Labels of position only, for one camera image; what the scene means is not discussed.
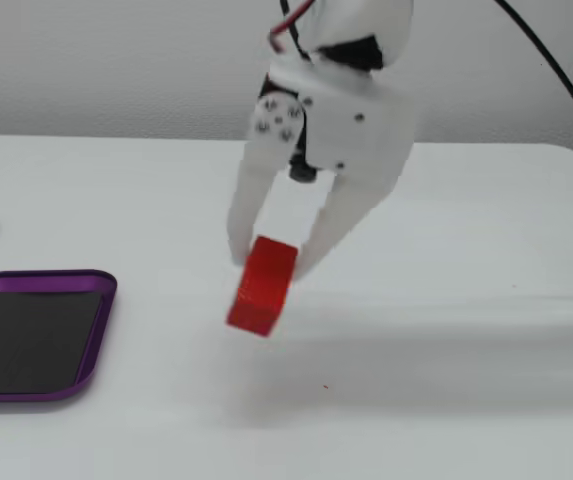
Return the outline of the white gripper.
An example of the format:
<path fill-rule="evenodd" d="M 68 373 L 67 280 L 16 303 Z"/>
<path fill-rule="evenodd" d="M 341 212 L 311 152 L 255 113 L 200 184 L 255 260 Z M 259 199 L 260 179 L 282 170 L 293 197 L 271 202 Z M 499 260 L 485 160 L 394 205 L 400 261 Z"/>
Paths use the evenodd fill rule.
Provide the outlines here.
<path fill-rule="evenodd" d="M 394 189 L 414 143 L 415 107 L 403 92 L 330 60 L 274 56 L 268 79 L 292 91 L 257 100 L 227 215 L 234 263 L 250 253 L 253 228 L 277 173 L 306 136 L 308 165 L 336 173 L 302 245 L 301 279 Z"/>

